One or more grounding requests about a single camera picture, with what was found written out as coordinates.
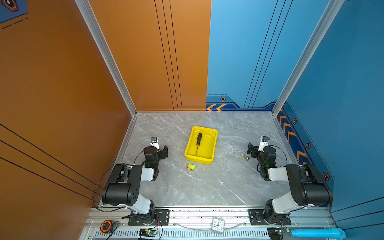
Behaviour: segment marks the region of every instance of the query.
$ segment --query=clock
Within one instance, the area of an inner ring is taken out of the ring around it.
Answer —
[[[224,220],[221,218],[214,217],[212,220],[212,231],[217,232],[219,234],[224,233]]]

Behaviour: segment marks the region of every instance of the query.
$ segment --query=black screwdriver handle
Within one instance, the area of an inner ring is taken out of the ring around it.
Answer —
[[[198,145],[198,146],[200,146],[200,140],[201,140],[201,137],[202,137],[203,135],[201,134],[201,133],[199,133],[198,135],[197,135],[197,143],[196,143],[196,145]]]

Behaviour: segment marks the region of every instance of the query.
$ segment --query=screw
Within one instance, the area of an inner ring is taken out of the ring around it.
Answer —
[[[245,157],[245,159],[248,161],[249,160],[249,157],[247,157],[246,155],[242,155],[243,157]]]

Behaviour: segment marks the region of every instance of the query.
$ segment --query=yellow plastic bin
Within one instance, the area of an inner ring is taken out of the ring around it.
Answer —
[[[201,133],[200,146],[196,154],[197,149],[197,135]],[[205,164],[211,164],[214,160],[215,147],[218,131],[206,127],[193,127],[187,149],[185,150],[185,157],[189,161],[201,162]]]

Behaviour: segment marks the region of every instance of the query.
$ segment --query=blue cylinder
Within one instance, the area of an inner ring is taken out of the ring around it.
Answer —
[[[298,229],[292,230],[291,236],[293,237],[308,237],[308,238],[334,238],[345,239],[345,233],[340,228],[328,229]]]

